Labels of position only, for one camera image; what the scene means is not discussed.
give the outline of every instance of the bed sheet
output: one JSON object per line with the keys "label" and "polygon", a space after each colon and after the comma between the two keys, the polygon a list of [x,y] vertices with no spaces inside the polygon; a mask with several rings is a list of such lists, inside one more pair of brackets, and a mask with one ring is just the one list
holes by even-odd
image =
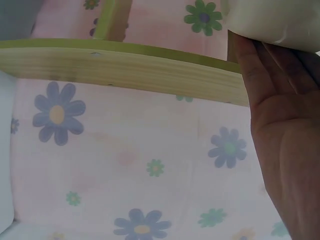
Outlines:
{"label": "bed sheet", "polygon": [[219,0],[133,0],[124,42],[227,60]]}
{"label": "bed sheet", "polygon": [[91,39],[105,0],[44,0],[31,38]]}
{"label": "bed sheet", "polygon": [[20,79],[13,117],[22,223],[109,240],[289,239],[264,188],[247,107]]}

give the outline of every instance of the wooden slat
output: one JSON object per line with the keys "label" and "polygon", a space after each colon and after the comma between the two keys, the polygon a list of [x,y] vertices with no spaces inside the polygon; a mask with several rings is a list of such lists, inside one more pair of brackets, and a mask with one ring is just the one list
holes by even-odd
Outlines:
{"label": "wooden slat", "polygon": [[17,78],[54,76],[248,105],[237,64],[153,46],[81,39],[2,41],[0,70]]}

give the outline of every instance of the hand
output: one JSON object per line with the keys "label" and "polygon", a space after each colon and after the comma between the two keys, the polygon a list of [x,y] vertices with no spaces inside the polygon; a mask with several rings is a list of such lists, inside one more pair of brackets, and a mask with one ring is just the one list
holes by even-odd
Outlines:
{"label": "hand", "polygon": [[264,183],[293,240],[320,239],[320,57],[235,35]]}

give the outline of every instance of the blue flower print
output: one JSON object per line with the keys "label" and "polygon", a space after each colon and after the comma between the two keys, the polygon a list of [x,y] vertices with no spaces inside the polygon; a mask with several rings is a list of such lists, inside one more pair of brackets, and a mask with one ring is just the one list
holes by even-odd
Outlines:
{"label": "blue flower print", "polygon": [[220,136],[213,135],[211,137],[211,143],[216,145],[216,148],[211,149],[208,152],[210,158],[215,158],[214,165],[217,168],[221,168],[225,162],[229,169],[236,166],[237,159],[244,160],[247,153],[242,150],[247,146],[247,143],[243,139],[239,138],[239,132],[236,129],[232,129],[230,132],[226,127],[220,128]]}
{"label": "blue flower print", "polygon": [[74,117],[84,114],[86,105],[81,100],[71,101],[76,93],[76,86],[67,83],[61,93],[57,82],[52,81],[46,88],[47,97],[38,95],[34,99],[34,106],[41,112],[33,117],[34,127],[43,127],[39,132],[39,139],[46,143],[54,134],[54,141],[58,146],[68,142],[68,131],[79,135],[84,126]]}
{"label": "blue flower print", "polygon": [[164,239],[165,229],[171,227],[170,221],[159,221],[162,213],[158,210],[149,212],[145,217],[140,209],[129,211],[130,220],[117,218],[114,225],[120,229],[113,231],[115,235],[126,235],[125,240],[153,240]]}
{"label": "blue flower print", "polygon": [[18,131],[19,125],[20,125],[19,120],[12,118],[12,120],[11,120],[11,133],[12,134],[16,134],[16,132]]}

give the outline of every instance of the wooden edge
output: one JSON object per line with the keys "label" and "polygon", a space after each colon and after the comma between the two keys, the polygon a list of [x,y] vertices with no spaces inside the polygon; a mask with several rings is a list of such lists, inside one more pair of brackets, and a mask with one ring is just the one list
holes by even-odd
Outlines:
{"label": "wooden edge", "polygon": [[0,70],[17,78],[113,85],[247,106],[237,64],[177,50],[104,40],[0,42]]}
{"label": "wooden edge", "polygon": [[110,24],[110,30],[105,40],[122,42],[128,27],[132,0],[116,0]]}
{"label": "wooden edge", "polygon": [[115,0],[105,0],[95,28],[93,39],[105,40],[109,35],[115,6]]}

